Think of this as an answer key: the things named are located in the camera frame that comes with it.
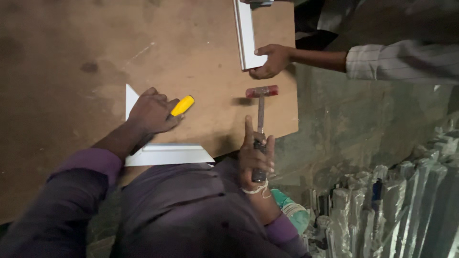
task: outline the hammer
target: hammer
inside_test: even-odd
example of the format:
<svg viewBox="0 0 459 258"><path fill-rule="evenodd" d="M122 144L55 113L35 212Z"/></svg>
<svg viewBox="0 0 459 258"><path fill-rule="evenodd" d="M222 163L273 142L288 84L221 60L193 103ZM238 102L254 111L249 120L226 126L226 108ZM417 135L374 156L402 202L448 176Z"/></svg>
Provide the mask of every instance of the hammer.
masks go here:
<svg viewBox="0 0 459 258"><path fill-rule="evenodd" d="M258 126L257 132L263 135L264 140L266 139L263 131L264 123L264 98L270 96L276 96L279 93L279 87L277 85L264 86L258 88L251 88L246 90L246 98L258 98ZM263 154L266 154L266 146L264 146L258 139L255 139L253 147L260 150ZM252 182L263 183L266 180L266 172L261 169L255 169L252 173Z"/></svg>

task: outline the yellow screwdriver handle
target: yellow screwdriver handle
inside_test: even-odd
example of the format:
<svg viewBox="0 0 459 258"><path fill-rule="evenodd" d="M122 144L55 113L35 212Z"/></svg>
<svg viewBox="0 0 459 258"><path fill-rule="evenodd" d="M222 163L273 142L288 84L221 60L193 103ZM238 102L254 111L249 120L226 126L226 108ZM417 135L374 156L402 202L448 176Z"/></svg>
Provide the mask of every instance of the yellow screwdriver handle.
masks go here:
<svg viewBox="0 0 459 258"><path fill-rule="evenodd" d="M188 108L193 105L193 103L195 103L195 99L193 99L193 97L190 95L186 96L174 107L174 109L171 111L171 115L178 116L182 113L185 113L185 111L187 111Z"/></svg>

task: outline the purple shirt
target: purple shirt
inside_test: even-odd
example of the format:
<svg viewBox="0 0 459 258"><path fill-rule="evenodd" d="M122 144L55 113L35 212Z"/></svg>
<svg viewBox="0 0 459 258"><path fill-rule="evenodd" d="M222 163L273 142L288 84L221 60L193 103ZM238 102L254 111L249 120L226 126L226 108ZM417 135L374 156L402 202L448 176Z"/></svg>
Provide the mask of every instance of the purple shirt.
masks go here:
<svg viewBox="0 0 459 258"><path fill-rule="evenodd" d="M103 149L73 154L0 242L0 257L84 257L86 227L122 161ZM267 226L237 180L237 162L154 166L124 188L119 257L304 257L282 214Z"/></svg>

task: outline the green object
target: green object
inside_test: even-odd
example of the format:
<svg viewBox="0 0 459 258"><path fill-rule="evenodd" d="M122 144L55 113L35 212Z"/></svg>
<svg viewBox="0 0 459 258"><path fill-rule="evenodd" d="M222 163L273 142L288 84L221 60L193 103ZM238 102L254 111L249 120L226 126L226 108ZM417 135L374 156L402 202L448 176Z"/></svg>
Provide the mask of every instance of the green object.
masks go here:
<svg viewBox="0 0 459 258"><path fill-rule="evenodd" d="M272 189L271 194L274 196L277 205L282 212L290 219L290 222L298 230L298 234L303 234L309 224L311 215L301 205L295 203L279 189Z"/></svg>

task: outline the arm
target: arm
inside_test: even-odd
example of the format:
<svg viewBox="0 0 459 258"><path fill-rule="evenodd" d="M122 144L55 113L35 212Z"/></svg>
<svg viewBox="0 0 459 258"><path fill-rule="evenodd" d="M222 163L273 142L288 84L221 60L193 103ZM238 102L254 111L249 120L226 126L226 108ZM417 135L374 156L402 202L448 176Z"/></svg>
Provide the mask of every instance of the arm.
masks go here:
<svg viewBox="0 0 459 258"><path fill-rule="evenodd" d="M67 159L0 242L1 257L84 257L86 227L97 213L122 160L145 135L177 125L166 120L178 100L154 88L142 94L129 119L92 148Z"/></svg>
<svg viewBox="0 0 459 258"><path fill-rule="evenodd" d="M350 79L459 84L459 45L403 40L392 45L355 46L347 55Z"/></svg>
<svg viewBox="0 0 459 258"><path fill-rule="evenodd" d="M266 155L253 148L255 138L266 145ZM252 182L253 169L260 168L267 173L274 172L274 143L275 138L272 135L267 140L263 140L261 135L254 132L252 118L246 117L246 136L239 152L241 186L245 191L254 191L264 186L264 184ZM297 229L282 213L269 188L257 193L246 193L246 195L260 222L265 225L269 241L292 257L306 256L306 248Z"/></svg>
<svg viewBox="0 0 459 258"><path fill-rule="evenodd" d="M338 72L346 72L347 52L301 50L281 45L267 45L255 50L255 55L268 55L266 63L249 71L254 79L268 79L278 75L291 62L298 62Z"/></svg>
<svg viewBox="0 0 459 258"><path fill-rule="evenodd" d="M401 80L411 83L458 84L459 45L403 40L392 45L355 46L348 52L299 50L268 45L257 50L268 61L250 71L255 79L279 74L290 62L339 71L350 79Z"/></svg>

